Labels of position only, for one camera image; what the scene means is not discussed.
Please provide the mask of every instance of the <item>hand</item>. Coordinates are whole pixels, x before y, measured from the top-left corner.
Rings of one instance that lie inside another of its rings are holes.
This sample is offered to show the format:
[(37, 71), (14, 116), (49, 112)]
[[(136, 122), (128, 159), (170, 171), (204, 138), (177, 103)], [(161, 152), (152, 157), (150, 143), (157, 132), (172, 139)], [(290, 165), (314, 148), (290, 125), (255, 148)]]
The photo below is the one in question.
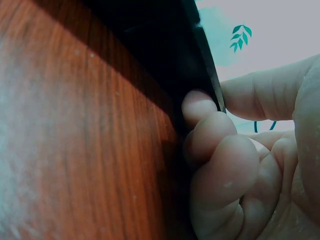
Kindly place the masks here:
[(185, 97), (185, 156), (199, 167), (190, 187), (198, 239), (320, 239), (320, 55), (221, 87), (231, 113), (294, 120), (295, 131), (240, 135), (208, 95)]

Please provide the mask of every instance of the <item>cable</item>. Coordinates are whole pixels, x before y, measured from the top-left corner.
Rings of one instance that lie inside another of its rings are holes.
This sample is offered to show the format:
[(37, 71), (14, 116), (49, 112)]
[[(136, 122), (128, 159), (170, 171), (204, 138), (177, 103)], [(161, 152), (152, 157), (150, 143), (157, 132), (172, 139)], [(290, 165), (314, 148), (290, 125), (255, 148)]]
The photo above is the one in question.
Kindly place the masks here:
[[(276, 124), (277, 124), (277, 121), (273, 121), (269, 131), (272, 131), (275, 128)], [(254, 126), (254, 132), (257, 134), (258, 133), (258, 122), (254, 121), (253, 126)]]

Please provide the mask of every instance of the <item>leaf decal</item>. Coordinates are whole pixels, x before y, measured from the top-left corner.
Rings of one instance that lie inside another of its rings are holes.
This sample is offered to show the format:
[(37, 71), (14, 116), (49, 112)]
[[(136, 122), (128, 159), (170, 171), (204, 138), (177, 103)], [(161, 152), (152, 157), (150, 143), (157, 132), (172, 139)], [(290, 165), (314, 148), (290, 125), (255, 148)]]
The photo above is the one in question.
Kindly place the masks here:
[(231, 38), (231, 40), (232, 39), (237, 39), (237, 38), (239, 38), (240, 37), (240, 34), (235, 34), (232, 38)]
[(238, 49), (238, 43), (237, 42), (232, 43), (230, 48), (232, 48), (232, 47), (234, 47), (233, 51), (236, 52)]
[(243, 38), (243, 41), (245, 42), (245, 44), (248, 45), (248, 36), (247, 36), (247, 34), (245, 34), (245, 32), (242, 33), (242, 38)]
[(249, 27), (247, 26), (243, 26), (244, 27), (244, 30), (250, 35), (250, 37), (252, 37), (252, 31)]
[(239, 48), (242, 49), (242, 45), (244, 44), (244, 41), (242, 41), (242, 39), (240, 38), (238, 41), (239, 44)]
[(238, 25), (238, 26), (234, 27), (232, 34), (236, 33), (241, 28), (241, 26), (242, 25)]

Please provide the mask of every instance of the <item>green leaf pattern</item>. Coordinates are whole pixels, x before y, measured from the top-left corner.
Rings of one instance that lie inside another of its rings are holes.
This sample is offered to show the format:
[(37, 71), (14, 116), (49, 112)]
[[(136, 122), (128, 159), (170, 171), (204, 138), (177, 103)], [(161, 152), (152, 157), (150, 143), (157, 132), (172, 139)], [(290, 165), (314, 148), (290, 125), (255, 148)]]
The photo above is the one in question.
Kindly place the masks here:
[(244, 43), (245, 45), (248, 45), (248, 35), (250, 36), (250, 38), (252, 38), (251, 29), (245, 25), (238, 25), (234, 27), (232, 34), (233, 37), (231, 38), (231, 40), (235, 40), (235, 42), (231, 44), (230, 48), (234, 47), (234, 53), (236, 53), (238, 47), (240, 50), (242, 50)]

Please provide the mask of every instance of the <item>wooden surface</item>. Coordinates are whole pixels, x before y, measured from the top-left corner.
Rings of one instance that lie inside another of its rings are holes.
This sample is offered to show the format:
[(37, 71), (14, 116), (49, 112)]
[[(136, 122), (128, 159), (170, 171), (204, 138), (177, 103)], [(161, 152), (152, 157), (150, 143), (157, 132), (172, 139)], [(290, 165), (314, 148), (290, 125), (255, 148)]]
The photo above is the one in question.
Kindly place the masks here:
[(170, 111), (79, 1), (0, 1), (0, 239), (188, 239)]

